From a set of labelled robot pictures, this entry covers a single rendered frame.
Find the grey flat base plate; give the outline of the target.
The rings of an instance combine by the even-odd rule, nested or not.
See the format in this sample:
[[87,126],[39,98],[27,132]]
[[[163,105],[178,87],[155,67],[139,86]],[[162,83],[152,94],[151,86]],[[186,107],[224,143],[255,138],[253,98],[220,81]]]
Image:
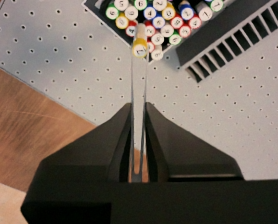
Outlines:
[[[131,102],[131,48],[84,0],[1,0],[0,69],[95,126]],[[167,119],[234,157],[250,179],[278,179],[278,33],[202,85],[176,48],[148,64],[147,98]],[[141,151],[146,61],[133,54],[134,148]]]

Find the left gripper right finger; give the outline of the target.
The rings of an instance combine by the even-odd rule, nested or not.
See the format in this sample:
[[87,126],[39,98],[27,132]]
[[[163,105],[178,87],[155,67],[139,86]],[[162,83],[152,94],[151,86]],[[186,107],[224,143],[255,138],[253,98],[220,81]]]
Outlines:
[[235,158],[167,119],[150,102],[145,102],[145,148],[148,182],[245,180]]

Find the yellow vial cap with number 8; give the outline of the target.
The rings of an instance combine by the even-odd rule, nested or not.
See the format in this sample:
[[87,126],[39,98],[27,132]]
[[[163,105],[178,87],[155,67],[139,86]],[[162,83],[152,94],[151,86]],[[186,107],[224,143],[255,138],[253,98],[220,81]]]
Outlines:
[[128,25],[129,19],[125,15],[125,9],[119,11],[119,15],[116,19],[116,24],[119,28],[125,28]]

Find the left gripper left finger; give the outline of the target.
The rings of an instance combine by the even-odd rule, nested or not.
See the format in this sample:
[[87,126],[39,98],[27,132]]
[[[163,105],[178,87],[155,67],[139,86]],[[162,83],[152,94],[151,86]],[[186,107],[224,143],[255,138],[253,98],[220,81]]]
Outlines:
[[129,182],[131,108],[131,102],[125,103],[109,120],[42,159],[31,183],[38,179]]

